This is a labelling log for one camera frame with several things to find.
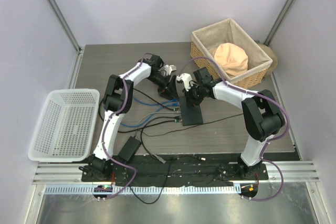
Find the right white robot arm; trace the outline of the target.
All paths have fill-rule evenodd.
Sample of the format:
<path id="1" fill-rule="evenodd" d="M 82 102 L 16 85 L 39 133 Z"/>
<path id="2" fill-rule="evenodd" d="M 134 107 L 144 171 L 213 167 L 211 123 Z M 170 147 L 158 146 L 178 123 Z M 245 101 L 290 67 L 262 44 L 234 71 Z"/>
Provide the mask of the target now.
<path id="1" fill-rule="evenodd" d="M 188 106 L 198 106 L 205 98 L 225 101 L 242 110 L 248 140 L 238 157 L 237 173 L 242 179 L 250 179 L 262 164 L 263 153 L 270 140 L 285 124 L 285 118 L 269 90 L 250 91 L 214 79 L 207 68 L 180 74 L 176 80 L 182 83 Z"/>

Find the black network switch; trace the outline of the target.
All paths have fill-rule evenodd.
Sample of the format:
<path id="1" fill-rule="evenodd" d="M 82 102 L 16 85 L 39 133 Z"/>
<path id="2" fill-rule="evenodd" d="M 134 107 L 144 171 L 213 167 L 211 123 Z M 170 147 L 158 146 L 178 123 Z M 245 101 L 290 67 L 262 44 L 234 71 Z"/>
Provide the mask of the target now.
<path id="1" fill-rule="evenodd" d="M 204 123 L 202 111 L 199 106 L 188 106 L 185 96 L 179 97 L 179 104 L 183 126 L 195 126 Z"/>

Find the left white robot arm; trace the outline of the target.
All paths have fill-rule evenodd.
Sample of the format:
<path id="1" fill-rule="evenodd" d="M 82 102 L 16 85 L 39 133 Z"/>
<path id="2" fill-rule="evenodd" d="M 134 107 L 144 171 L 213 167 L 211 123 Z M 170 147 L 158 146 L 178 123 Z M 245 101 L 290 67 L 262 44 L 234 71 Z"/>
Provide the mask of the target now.
<path id="1" fill-rule="evenodd" d="M 134 87 L 144 79 L 148 79 L 157 85 L 160 92 L 168 92 L 168 100 L 173 99 L 176 95 L 174 83 L 176 76 L 172 73 L 175 71 L 175 65 L 166 65 L 160 56 L 152 54 L 149 59 L 139 60 L 124 74 L 118 76 L 112 74 L 109 77 L 102 99 L 105 109 L 103 127 L 99 142 L 88 158 L 86 174 L 95 176 L 102 182 L 111 177 L 110 157 L 121 122 L 131 108 Z"/>

